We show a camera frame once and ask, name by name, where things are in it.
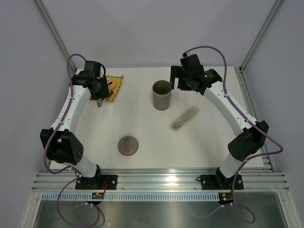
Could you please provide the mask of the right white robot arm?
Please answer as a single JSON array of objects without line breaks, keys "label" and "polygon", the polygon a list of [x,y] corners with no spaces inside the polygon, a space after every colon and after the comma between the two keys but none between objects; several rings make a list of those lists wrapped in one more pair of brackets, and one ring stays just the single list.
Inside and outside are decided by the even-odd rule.
[{"label": "right white robot arm", "polygon": [[183,54],[180,63],[180,66],[171,66],[170,89],[177,79],[178,89],[199,92],[214,104],[235,134],[235,139],[228,144],[229,154],[215,174],[216,184],[221,189],[227,188],[241,164],[264,145],[269,126],[266,121],[258,122],[246,114],[238,102],[232,104],[235,99],[224,90],[222,77],[214,69],[204,70],[196,54]]}]

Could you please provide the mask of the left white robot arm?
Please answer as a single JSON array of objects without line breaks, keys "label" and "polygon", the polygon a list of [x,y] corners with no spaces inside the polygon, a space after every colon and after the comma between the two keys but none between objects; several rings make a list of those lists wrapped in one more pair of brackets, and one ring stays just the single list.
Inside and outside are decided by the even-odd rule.
[{"label": "left white robot arm", "polygon": [[56,174],[48,161],[64,164],[62,170],[73,169],[92,189],[102,183],[100,168],[84,155],[84,147],[76,137],[76,129],[82,111],[88,101],[96,101],[101,107],[110,97],[105,67],[96,61],[85,61],[84,70],[70,76],[70,88],[66,101],[55,122],[41,130],[40,139],[44,147],[43,163],[49,173]]}]

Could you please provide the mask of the grey cylindrical lunch container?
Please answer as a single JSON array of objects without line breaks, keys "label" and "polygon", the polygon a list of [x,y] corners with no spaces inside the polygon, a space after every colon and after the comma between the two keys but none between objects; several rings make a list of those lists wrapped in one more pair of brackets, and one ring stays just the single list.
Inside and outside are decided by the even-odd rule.
[{"label": "grey cylindrical lunch container", "polygon": [[165,111],[171,104],[170,83],[165,80],[156,81],[152,86],[152,104],[158,111]]}]

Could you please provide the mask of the clear cutlery case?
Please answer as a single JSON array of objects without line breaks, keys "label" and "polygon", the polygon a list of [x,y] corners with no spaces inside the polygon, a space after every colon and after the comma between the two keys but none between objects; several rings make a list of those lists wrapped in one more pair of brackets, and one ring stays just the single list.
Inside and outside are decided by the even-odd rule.
[{"label": "clear cutlery case", "polygon": [[170,128],[177,132],[180,128],[182,128],[187,122],[189,122],[196,114],[199,112],[199,109],[195,106],[188,109],[185,113],[183,113],[180,117],[178,117],[171,125]]}]

